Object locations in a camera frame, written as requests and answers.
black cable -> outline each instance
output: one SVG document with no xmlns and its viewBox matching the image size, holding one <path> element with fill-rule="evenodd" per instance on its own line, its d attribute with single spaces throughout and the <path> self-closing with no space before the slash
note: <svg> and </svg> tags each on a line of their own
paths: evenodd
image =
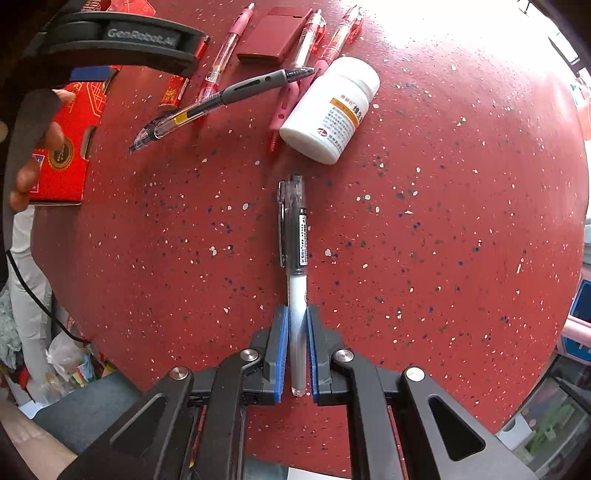
<svg viewBox="0 0 591 480">
<path fill-rule="evenodd" d="M 12 265 L 12 269 L 14 270 L 14 273 L 16 273 L 16 275 L 17 275 L 18 281 L 21 283 L 22 287 L 29 294 L 29 296 L 35 301 L 35 303 L 37 305 L 39 305 L 39 308 L 41 310 L 43 310 L 43 312 L 49 318 L 51 318 L 54 322 L 56 322 L 60 326 L 60 328 L 66 333 L 66 335 L 68 337 L 70 337 L 72 340 L 74 340 L 75 342 L 80 342 L 80 343 L 82 343 L 82 345 L 88 345 L 89 343 L 91 343 L 88 340 L 84 340 L 84 339 L 79 338 L 76 335 L 73 335 L 72 333 L 70 333 L 70 331 L 66 328 L 66 326 L 62 322 L 60 322 L 57 319 L 57 317 L 52 314 L 52 312 L 50 312 L 49 310 L 47 310 L 47 308 L 45 307 L 45 305 L 43 305 L 43 302 L 37 298 L 37 296 L 29 288 L 29 285 L 27 285 L 25 283 L 25 280 L 23 279 L 23 277 L 21 275 L 21 272 L 20 272 L 20 270 L 17 267 L 17 263 L 14 261 L 14 258 L 12 257 L 12 252 L 10 250 L 6 250 L 6 256 L 8 257 L 8 261 Z"/>
</svg>

dark red card case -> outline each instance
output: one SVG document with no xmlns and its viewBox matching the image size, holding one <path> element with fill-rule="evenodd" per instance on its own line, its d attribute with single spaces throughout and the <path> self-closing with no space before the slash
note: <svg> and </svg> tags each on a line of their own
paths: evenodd
<svg viewBox="0 0 591 480">
<path fill-rule="evenodd" d="M 273 7 L 238 45 L 238 60 L 281 65 L 311 13 L 311 8 Z"/>
</svg>

blue gripper pad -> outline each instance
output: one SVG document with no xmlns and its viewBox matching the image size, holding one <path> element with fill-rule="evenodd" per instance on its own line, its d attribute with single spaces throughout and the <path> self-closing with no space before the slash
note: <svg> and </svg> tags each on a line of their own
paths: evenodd
<svg viewBox="0 0 591 480">
<path fill-rule="evenodd" d="M 283 307 L 281 313 L 281 328 L 279 334 L 279 351 L 277 352 L 277 370 L 275 377 L 275 402 L 281 402 L 283 380 L 285 378 L 285 359 L 287 357 L 287 339 L 290 332 L 289 308 Z"/>
<path fill-rule="evenodd" d="M 316 345 L 314 344 L 314 329 L 312 328 L 312 317 L 310 308 L 306 309 L 306 326 L 308 330 L 308 352 L 310 354 L 310 382 L 312 384 L 312 398 L 314 403 L 318 403 L 318 363 L 316 360 Z"/>
</svg>

bottle cap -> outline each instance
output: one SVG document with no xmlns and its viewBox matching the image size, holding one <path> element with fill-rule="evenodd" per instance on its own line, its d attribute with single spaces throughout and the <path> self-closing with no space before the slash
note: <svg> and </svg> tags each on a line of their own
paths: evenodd
<svg viewBox="0 0 591 480">
<path fill-rule="evenodd" d="M 363 60 L 354 57 L 341 57 L 336 59 L 324 73 L 336 74 L 345 77 L 357 85 L 365 94 L 368 102 L 374 98 L 379 88 L 379 76 L 377 72 Z"/>
</svg>

finger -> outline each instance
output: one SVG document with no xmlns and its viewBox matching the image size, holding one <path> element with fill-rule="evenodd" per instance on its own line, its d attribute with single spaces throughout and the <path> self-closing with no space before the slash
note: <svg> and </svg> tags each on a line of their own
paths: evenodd
<svg viewBox="0 0 591 480">
<path fill-rule="evenodd" d="M 15 212 L 22 212 L 29 205 L 28 192 L 23 193 L 13 190 L 12 192 L 10 192 L 8 204 L 10 205 L 10 208 L 12 208 L 12 210 L 14 210 Z"/>
<path fill-rule="evenodd" d="M 64 132 L 60 124 L 52 122 L 45 131 L 42 139 L 37 143 L 37 148 L 46 148 L 47 150 L 59 150 L 64 144 Z"/>
<path fill-rule="evenodd" d="M 17 173 L 16 191 L 28 193 L 39 181 L 39 162 L 32 158 Z"/>
<path fill-rule="evenodd" d="M 53 93 L 60 98 L 62 103 L 72 103 L 76 100 L 76 94 L 68 90 L 53 90 Z"/>
</svg>

